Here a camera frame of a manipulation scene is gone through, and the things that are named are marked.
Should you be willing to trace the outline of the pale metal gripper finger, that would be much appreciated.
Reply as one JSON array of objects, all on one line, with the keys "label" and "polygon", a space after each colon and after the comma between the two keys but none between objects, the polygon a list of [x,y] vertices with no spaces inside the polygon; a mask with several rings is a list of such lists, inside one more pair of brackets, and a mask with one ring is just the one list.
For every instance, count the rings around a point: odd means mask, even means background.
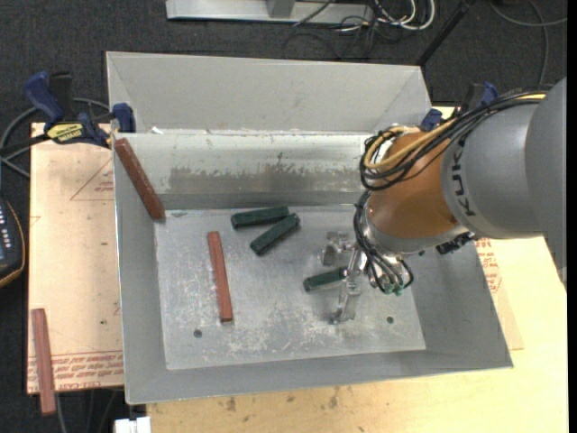
[{"label": "pale metal gripper finger", "polygon": [[336,265],[352,250],[355,240],[349,232],[328,232],[321,251],[323,265]]},{"label": "pale metal gripper finger", "polygon": [[360,291],[350,285],[343,285],[339,291],[339,300],[336,311],[330,317],[332,325],[352,320],[356,316],[356,308]]}]

